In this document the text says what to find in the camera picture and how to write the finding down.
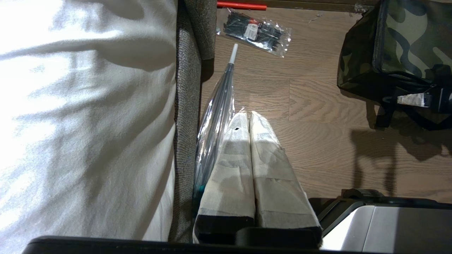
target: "wrapped package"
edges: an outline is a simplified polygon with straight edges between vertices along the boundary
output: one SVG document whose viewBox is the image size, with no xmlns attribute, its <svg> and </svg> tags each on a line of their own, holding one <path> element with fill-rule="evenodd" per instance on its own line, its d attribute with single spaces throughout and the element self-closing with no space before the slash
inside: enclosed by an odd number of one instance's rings
<svg viewBox="0 0 452 254">
<path fill-rule="evenodd" d="M 234 115 L 223 136 L 193 228 L 194 243 L 234 244 L 235 233 L 254 226 L 254 186 L 245 110 Z"/>
<path fill-rule="evenodd" d="M 270 123 L 251 113 L 250 140 L 256 196 L 256 225 L 265 228 L 311 228 L 321 235 L 321 227 L 306 193 L 279 144 Z"/>
<path fill-rule="evenodd" d="M 217 159 L 218 147 L 225 128 L 234 116 L 234 61 L 238 45 L 235 44 L 225 72 L 217 82 L 207 104 L 198 133 L 193 183 L 193 218 Z"/>
<path fill-rule="evenodd" d="M 233 38 L 275 56 L 284 58 L 291 40 L 291 28 L 284 28 L 267 18 L 245 15 L 223 8 L 217 16 L 217 34 Z"/>
</svg>

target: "white plastic tube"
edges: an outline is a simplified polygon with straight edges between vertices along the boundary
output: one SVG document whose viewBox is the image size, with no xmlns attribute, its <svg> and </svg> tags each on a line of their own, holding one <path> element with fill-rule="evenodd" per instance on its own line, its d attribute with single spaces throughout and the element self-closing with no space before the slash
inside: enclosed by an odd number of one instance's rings
<svg viewBox="0 0 452 254">
<path fill-rule="evenodd" d="M 231 64 L 234 64 L 234 62 L 235 62 L 235 55 L 237 55 L 238 47 L 239 47 L 239 45 L 236 43 L 236 44 L 234 44 L 234 47 L 232 48 L 231 58 L 229 59 L 229 62 Z"/>
</svg>

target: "plastic-wrapped pole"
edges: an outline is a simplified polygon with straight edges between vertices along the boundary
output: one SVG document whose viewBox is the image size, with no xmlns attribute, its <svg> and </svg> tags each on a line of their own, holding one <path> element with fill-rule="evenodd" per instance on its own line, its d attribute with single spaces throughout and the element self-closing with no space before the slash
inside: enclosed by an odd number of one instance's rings
<svg viewBox="0 0 452 254">
<path fill-rule="evenodd" d="M 224 130 L 234 116 L 233 76 L 237 47 L 238 45 L 234 44 L 229 63 L 216 84 L 199 129 L 193 186 L 194 218 L 198 213 L 204 188 L 217 159 Z"/>
</svg>

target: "laminate floor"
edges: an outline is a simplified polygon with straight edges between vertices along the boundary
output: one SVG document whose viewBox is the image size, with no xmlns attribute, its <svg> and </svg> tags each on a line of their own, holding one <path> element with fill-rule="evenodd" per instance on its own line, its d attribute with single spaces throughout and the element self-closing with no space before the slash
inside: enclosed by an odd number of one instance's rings
<svg viewBox="0 0 452 254">
<path fill-rule="evenodd" d="M 269 119 L 310 198 L 372 188 L 452 202 L 451 131 L 422 131 L 401 113 L 392 127 L 373 130 L 377 106 L 336 87 L 340 49 L 358 14 L 275 8 L 252 13 L 292 27 L 292 41 L 284 59 L 239 44 L 235 107 Z M 215 72 L 202 85 L 202 108 L 233 44 L 217 37 Z"/>
</svg>

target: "white tag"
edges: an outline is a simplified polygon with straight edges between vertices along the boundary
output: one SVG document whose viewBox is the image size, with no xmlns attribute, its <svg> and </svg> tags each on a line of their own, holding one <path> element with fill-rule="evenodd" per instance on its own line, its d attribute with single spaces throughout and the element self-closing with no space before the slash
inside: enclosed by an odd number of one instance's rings
<svg viewBox="0 0 452 254">
<path fill-rule="evenodd" d="M 246 27 L 245 34 L 243 36 L 250 40 L 255 40 L 257 37 L 257 28 L 258 25 L 256 24 L 248 24 L 248 26 Z"/>
<path fill-rule="evenodd" d="M 425 98 L 424 93 L 403 95 L 403 96 L 397 97 L 397 103 L 403 104 L 403 105 L 411 105 L 411 106 L 428 108 L 427 106 L 425 106 L 424 98 Z"/>
</svg>

